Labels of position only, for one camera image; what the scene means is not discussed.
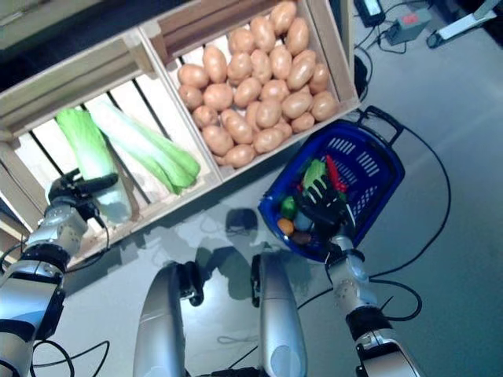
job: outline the black cable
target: black cable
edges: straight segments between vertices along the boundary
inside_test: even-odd
[[[372,33],[374,32],[374,30],[376,30],[376,27],[375,27],[375,26],[374,26],[372,29],[370,29],[370,32],[367,34],[367,36],[365,36],[365,37],[363,38],[363,40],[362,40],[361,42],[359,42],[359,43],[358,43],[355,47],[356,47],[356,48],[358,48],[358,47],[360,47],[363,43],[365,43],[365,41],[366,41],[367,39],[369,39],[369,38],[370,38],[370,35],[372,35]]]
[[[447,207],[446,207],[446,213],[444,214],[442,223],[440,224],[438,230],[435,232],[435,234],[433,235],[433,237],[423,246],[423,248],[414,257],[412,257],[409,261],[407,261],[407,262],[399,265],[398,267],[395,267],[393,269],[388,269],[388,270],[383,271],[381,273],[375,273],[375,274],[373,274],[373,275],[370,276],[371,278],[378,277],[378,276],[383,276],[383,275],[387,275],[387,274],[390,274],[390,273],[396,273],[397,271],[399,271],[401,269],[404,269],[408,265],[413,264],[417,259],[419,259],[424,254],[424,252],[431,246],[431,244],[434,243],[437,238],[439,238],[440,233],[442,233],[442,231],[446,227],[447,220],[449,219],[449,216],[450,216],[450,207],[451,207],[451,203],[452,203],[452,189],[450,187],[450,179],[449,179],[449,175],[447,173],[446,167],[444,166],[444,164],[443,164],[442,160],[440,159],[439,155],[437,154],[437,152],[435,152],[435,150],[430,146],[429,143],[427,143],[421,136],[419,136],[416,132],[414,132],[413,130],[411,130],[409,127],[403,126],[403,125],[402,125],[402,127],[405,130],[409,131],[414,137],[416,137],[417,140],[419,140],[421,143],[423,143],[424,146],[427,149],[429,149],[429,151],[433,154],[433,156],[435,157],[435,159],[439,163],[440,168],[442,169],[443,176],[444,176],[444,178],[446,180],[446,186],[447,186]]]
[[[72,357],[70,357],[70,359],[72,359],[72,360],[78,359],[79,357],[87,355],[89,352],[93,352],[96,348],[100,348],[101,346],[104,346],[104,345],[106,345],[105,353],[108,354],[108,350],[110,348],[110,341],[105,340],[101,343],[98,343],[96,346],[92,346],[91,348],[89,348],[85,351],[82,351],[81,353],[77,353],[76,355],[73,355]],[[63,364],[63,363],[66,363],[65,359],[59,360],[59,361],[53,361],[51,363],[45,363],[45,364],[33,364],[33,367],[34,368],[47,368],[47,367],[53,367],[55,365],[59,365],[59,364]]]
[[[365,54],[365,56],[369,60],[369,65],[370,65],[369,77],[366,79],[367,85],[365,86],[365,89],[363,90],[362,95],[360,96],[360,101],[364,101],[367,98],[367,94],[369,94],[370,80],[372,80],[373,73],[374,73],[374,63],[373,63],[373,60],[372,60],[370,54],[367,52],[366,49],[364,49],[361,46],[355,46],[354,48],[359,49],[360,51],[362,51]]]
[[[88,354],[89,352],[92,352],[96,348],[99,348],[101,346],[105,346],[105,352],[103,353],[103,357],[101,358],[100,364],[97,366],[96,371],[93,373],[93,376],[92,376],[92,377],[97,377],[97,374],[100,372],[101,368],[103,367],[103,364],[105,363],[105,361],[107,359],[108,352],[110,350],[110,341],[105,340],[105,341],[103,341],[101,343],[98,343],[96,346],[92,346],[91,348],[89,348],[89,349],[87,349],[85,351],[82,351],[81,353],[77,353],[76,355],[70,357],[70,360],[73,361],[74,359],[77,359],[77,358],[79,358],[81,356],[84,356],[84,355]],[[51,362],[51,363],[33,364],[33,368],[48,368],[48,367],[53,367],[55,365],[59,365],[59,364],[63,364],[63,363],[67,363],[66,358],[63,359],[63,360],[54,361],[54,362]]]
[[[405,289],[406,291],[410,292],[414,296],[414,298],[416,299],[416,301],[417,301],[416,309],[410,315],[404,316],[404,317],[389,317],[389,316],[385,316],[387,320],[390,320],[390,321],[393,321],[393,322],[406,322],[408,320],[413,320],[414,318],[416,318],[417,316],[419,316],[419,314],[421,313],[421,310],[423,309],[423,299],[421,298],[421,296],[419,295],[419,293],[417,293],[415,290],[413,290],[408,285],[405,285],[404,283],[399,283],[398,281],[393,281],[393,280],[369,279],[369,281],[371,283],[394,285],[395,287],[400,287],[402,289]],[[389,298],[384,303],[384,305],[382,306],[382,309],[390,302],[391,298]]]
[[[258,348],[259,348],[259,346],[253,347],[251,350],[249,350],[247,353],[245,353],[242,357],[240,357],[239,359],[237,359],[236,361],[234,361],[227,369],[234,368],[236,365],[238,365],[241,361],[243,361],[244,359],[246,359],[253,351],[255,351]]]
[[[405,41],[403,43],[404,47],[403,47],[402,51],[397,51],[395,49],[385,49],[384,47],[382,47],[381,40],[383,39],[383,36],[385,36],[389,30],[390,30],[390,28],[381,32],[379,26],[377,26],[377,37],[376,37],[376,39],[374,39],[374,41],[372,43],[370,43],[369,47],[367,47],[367,48],[370,48],[371,46],[373,46],[374,43],[377,43],[377,45],[379,46],[379,49],[381,51],[384,51],[385,53],[396,53],[397,55],[405,54],[407,52],[407,41]]]
[[[70,377],[75,377],[75,367],[73,366],[72,359],[70,358],[70,355],[68,355],[68,352],[66,352],[62,346],[60,346],[56,342],[53,342],[52,340],[42,340],[41,342],[38,342],[33,346],[33,353],[42,344],[49,344],[52,347],[56,348],[58,351],[60,351],[64,356],[64,362],[68,365],[68,368],[70,369]],[[30,375],[31,377],[37,377],[35,374],[35,368],[33,363],[31,363],[30,365]]]
[[[107,244],[105,249],[101,250],[95,255],[91,255],[89,258],[84,259],[83,260],[84,265],[74,267],[73,269],[69,269],[66,273],[76,273],[77,271],[86,269],[87,267],[91,267],[92,265],[98,263],[100,259],[103,258],[103,255],[105,255],[110,250],[110,234],[108,233],[108,226],[105,226],[105,233],[107,235]]]

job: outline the red pepper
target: red pepper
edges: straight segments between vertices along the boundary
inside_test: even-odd
[[[346,192],[347,186],[340,180],[339,171],[337,170],[337,165],[329,155],[326,155],[327,159],[327,174],[329,180],[332,183],[332,187],[337,191]]]
[[[332,157],[329,155],[327,158],[327,174],[329,176],[329,180],[332,183],[333,188],[337,188],[337,183],[339,182],[339,172],[337,171],[337,165],[334,163]]]

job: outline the potato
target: potato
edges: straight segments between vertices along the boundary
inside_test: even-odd
[[[225,156],[224,157],[220,157],[217,155],[212,155],[212,156],[213,156],[213,159],[215,160],[215,162],[217,163],[217,165],[219,165],[220,167],[223,167],[224,165],[226,165]]]
[[[327,91],[318,93],[314,96],[311,114],[318,122],[321,122],[334,116],[339,109],[339,104],[331,93]]]
[[[314,62],[311,59],[302,59],[292,66],[290,75],[286,80],[290,90],[299,90],[306,85],[314,74]]]
[[[309,89],[309,85],[304,85],[302,88],[298,90],[299,92],[304,92],[304,93],[311,93],[311,89]]]
[[[296,134],[309,130],[314,126],[314,117],[309,112],[304,112],[299,118],[292,121],[292,130]]]
[[[303,52],[309,45],[309,28],[303,18],[296,17],[286,35],[286,48],[295,56]]]
[[[290,90],[288,89],[285,80],[270,80],[263,86],[262,92],[260,93],[260,99],[262,101],[274,99],[283,102],[283,100],[289,95]]]
[[[203,104],[203,94],[199,89],[193,86],[180,86],[178,88],[178,94],[180,94],[180,98],[190,111],[199,108]]]
[[[223,126],[237,144],[253,142],[253,129],[241,115],[228,108],[221,114],[221,118]]]
[[[255,156],[255,150],[251,145],[241,144],[230,149],[226,153],[224,160],[226,165],[230,165],[237,169],[238,167],[248,165],[251,161],[253,161]]]
[[[255,39],[255,45],[265,53],[269,53],[276,43],[273,24],[263,16],[251,20],[250,31]]]
[[[230,134],[222,127],[207,126],[201,132],[206,145],[217,156],[225,156],[234,146]]]
[[[215,46],[206,46],[203,53],[203,66],[210,80],[220,84],[227,80],[227,60],[223,52]]]
[[[210,81],[204,68],[196,64],[183,64],[178,69],[178,81],[182,85],[190,85],[197,89],[203,89]]]
[[[285,141],[286,139],[288,139],[289,137],[292,136],[292,128],[290,127],[290,125],[288,123],[279,122],[273,128],[281,131],[281,133],[283,134],[283,141]]]
[[[309,89],[312,94],[318,94],[327,89],[329,85],[329,68],[323,64],[318,63],[314,66],[314,74],[309,80]]]
[[[288,31],[296,17],[297,4],[294,2],[280,2],[270,13],[270,21],[273,23],[274,34],[282,35]]]
[[[262,128],[271,128],[279,121],[281,117],[281,102],[278,100],[264,100],[257,108],[255,121],[257,126]]]
[[[251,58],[251,76],[256,77],[262,85],[269,82],[273,76],[273,70],[270,66],[270,60],[266,53],[261,49],[256,49],[250,56]]]
[[[259,98],[262,85],[255,77],[248,77],[236,89],[234,103],[240,108],[246,108],[251,102]]]
[[[233,104],[233,90],[227,84],[211,84],[203,94],[204,104],[217,112],[223,112]]]
[[[259,108],[260,102],[253,101],[246,108],[246,115],[244,118],[246,119],[246,123],[253,129],[254,132],[260,132],[259,126],[257,126],[256,122],[256,114],[257,109]]]
[[[268,128],[255,134],[253,147],[257,153],[267,153],[283,142],[283,133],[275,128]]]
[[[255,38],[251,31],[239,27],[229,34],[230,53],[252,53],[255,49]]]
[[[202,105],[192,114],[194,123],[199,128],[204,128],[210,125],[218,125],[218,113],[213,108],[206,105]]]
[[[312,49],[305,49],[303,52],[293,58],[292,65],[299,63],[302,59],[310,59],[314,63],[316,63],[316,53]]]
[[[252,75],[252,59],[247,53],[236,53],[227,67],[227,77],[231,85],[238,86]]]
[[[285,45],[274,47],[269,57],[274,77],[286,80],[292,70],[292,55],[286,49]]]
[[[286,97],[281,104],[281,108],[287,118],[297,119],[309,109],[312,102],[313,96],[309,93],[296,92]]]

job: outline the wooden crate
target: wooden crate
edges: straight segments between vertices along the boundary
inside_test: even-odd
[[[134,218],[112,227],[116,242],[242,171],[261,163],[358,106],[343,45],[328,0],[299,1],[310,26],[310,48],[331,71],[329,89],[340,112],[313,129],[288,139],[239,170],[218,167],[178,93],[176,69],[183,61],[200,64],[201,46],[226,48],[226,33],[269,12],[275,0],[199,0],[111,38],[0,93],[0,195],[32,231],[46,207],[44,191],[61,173],[76,167],[72,152],[53,117],[62,108],[92,108],[99,98],[161,132],[188,150],[202,169],[197,183],[181,196],[167,190],[136,161],[112,149],[134,203]],[[72,264],[99,251],[105,233],[90,224],[82,251]]]
[[[226,56],[229,63],[231,55],[228,50],[227,33],[234,28],[249,27],[251,19],[257,15],[266,15],[277,4],[276,0],[224,0],[219,2],[192,2],[178,9],[151,20],[141,26],[145,44],[153,49],[152,61],[159,76],[163,76],[166,86],[171,88],[171,94],[179,103],[188,126],[193,134],[200,139],[207,157],[211,152],[205,145],[200,132],[194,124],[188,110],[182,103],[177,89],[180,86],[177,71],[187,63],[202,66],[204,45],[217,46]],[[359,105],[358,96],[354,88],[343,44],[332,15],[328,0],[299,0],[298,15],[303,17],[310,28],[309,49],[318,55],[318,61],[326,63],[331,72],[329,91],[338,98],[340,110],[331,119],[317,123],[314,128],[290,137],[279,148],[254,159],[246,167],[234,170],[231,167],[218,169],[223,181],[231,179],[272,155],[295,144],[297,141],[316,132],[335,119],[354,110]]]

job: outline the green toy vegetable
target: green toy vegetable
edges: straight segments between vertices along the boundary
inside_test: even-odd
[[[179,194],[196,181],[199,163],[172,141],[105,102],[99,102],[90,111],[94,122],[110,141],[131,154],[171,192]]]
[[[320,181],[323,187],[326,188],[326,184],[321,179],[323,175],[326,175],[325,163],[323,163],[319,159],[314,159],[307,168],[306,173],[304,173],[304,179],[303,179],[304,192],[309,187],[312,187],[313,189],[318,191],[318,189],[314,185],[314,181]]]
[[[297,205],[293,196],[287,196],[281,202],[281,215],[288,220],[293,220],[297,213]]]
[[[75,153],[84,179],[117,173],[105,139],[89,112],[65,109],[57,114],[56,121]],[[131,217],[131,205],[120,179],[112,187],[100,191],[96,199],[101,212],[109,221],[119,224]]]

